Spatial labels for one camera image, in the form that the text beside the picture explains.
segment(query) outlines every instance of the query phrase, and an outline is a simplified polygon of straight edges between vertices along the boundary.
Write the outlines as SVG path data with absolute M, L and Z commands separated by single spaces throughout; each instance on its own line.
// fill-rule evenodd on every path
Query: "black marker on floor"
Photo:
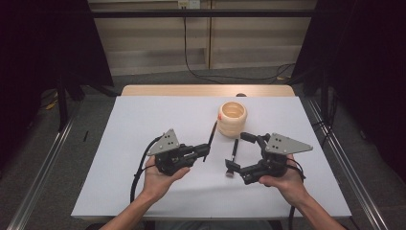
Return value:
M 234 147 L 233 147 L 233 154 L 231 155 L 231 161 L 235 161 L 236 159 L 236 154 L 237 154 L 237 146 L 238 146 L 238 139 L 234 141 Z M 226 172 L 227 177 L 233 177 L 234 176 L 234 171 L 232 170 L 227 170 Z

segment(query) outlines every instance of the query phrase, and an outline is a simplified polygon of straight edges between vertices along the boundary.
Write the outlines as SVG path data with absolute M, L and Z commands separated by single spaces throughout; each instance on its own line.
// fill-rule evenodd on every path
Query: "horizontal black bar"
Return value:
M 314 10 L 142 10 L 142 11 L 105 11 L 93 10 L 95 18 L 128 17 L 315 17 L 330 16 L 338 11 Z

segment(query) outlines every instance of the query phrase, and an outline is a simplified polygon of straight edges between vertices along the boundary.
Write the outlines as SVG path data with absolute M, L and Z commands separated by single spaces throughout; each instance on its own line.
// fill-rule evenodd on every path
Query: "person's left hand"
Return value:
M 146 167 L 153 166 L 154 164 L 155 156 L 149 157 L 146 162 Z M 140 196 L 146 196 L 154 202 L 158 201 L 167 193 L 170 185 L 174 181 L 181 179 L 190 170 L 191 169 L 185 167 L 180 169 L 174 175 L 167 176 L 159 172 L 154 166 L 147 168 L 145 171 L 146 177 L 144 181 L 144 189 L 141 191 Z

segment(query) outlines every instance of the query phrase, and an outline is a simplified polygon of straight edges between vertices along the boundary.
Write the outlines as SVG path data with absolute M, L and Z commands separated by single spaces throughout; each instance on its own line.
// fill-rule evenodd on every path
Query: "hand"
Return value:
M 155 164 L 155 156 L 149 157 L 146 162 L 146 167 L 153 166 Z M 146 196 L 152 199 L 153 202 L 158 201 L 162 198 L 168 191 L 170 185 L 181 179 L 186 173 L 191 169 L 185 167 L 180 169 L 172 176 L 167 176 L 163 173 L 160 173 L 156 167 L 149 167 L 146 169 L 144 189 L 141 191 L 140 196 Z
M 292 154 L 288 154 L 287 158 L 294 159 Z M 296 164 L 291 160 L 287 160 L 287 164 L 296 167 Z M 287 169 L 286 174 L 282 177 L 264 175 L 259 179 L 259 183 L 278 188 L 284 199 L 293 206 L 298 205 L 309 197 L 298 172 L 292 169 Z

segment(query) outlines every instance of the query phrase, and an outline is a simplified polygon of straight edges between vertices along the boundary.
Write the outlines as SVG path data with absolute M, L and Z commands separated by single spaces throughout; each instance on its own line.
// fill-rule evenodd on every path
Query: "gray carpet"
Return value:
M 289 68 L 282 76 L 289 76 L 291 69 Z M 274 76 L 277 73 L 276 67 L 206 70 L 197 71 L 197 73 L 251 78 L 250 80 L 227 77 L 211 78 L 221 83 L 284 83 L 284 80 L 275 82 L 273 79 L 260 80 Z M 122 76 L 115 77 L 114 82 L 116 86 L 111 89 L 116 92 L 121 92 L 123 87 L 128 84 L 214 83 L 194 77 L 188 72 Z M 115 100 L 90 87 L 83 86 L 83 90 L 86 97 L 80 105 L 79 114 L 27 222 L 26 229 L 85 229 L 92 223 L 71 218 L 70 214 L 92 164 Z M 310 122 L 316 123 L 309 109 L 309 98 L 303 96 L 302 86 L 294 85 L 294 90 L 301 97 Z M 314 99 L 320 99 L 319 93 L 314 96 Z M 70 109 L 72 110 L 76 104 L 69 102 Z M 2 171 L 0 229 L 7 228 L 18 205 L 30 189 L 42 161 L 55 140 L 57 128 L 57 107 L 52 110 L 40 109 L 21 148 Z M 341 103 L 338 104 L 333 130 L 388 227 L 403 229 L 404 217 L 406 217 L 406 186 L 381 160 L 374 144 L 360 135 L 360 127 Z M 315 132 L 322 142 L 324 136 L 321 130 L 317 129 Z M 362 205 L 352 191 L 328 144 L 325 144 L 324 151 L 340 182 L 354 221 L 360 229 L 372 229 Z M 339 220 L 349 229 L 356 229 L 348 218 Z M 287 229 L 285 219 L 282 221 L 282 225 L 283 229 Z M 310 229 L 302 218 L 295 218 L 294 227 L 295 229 Z

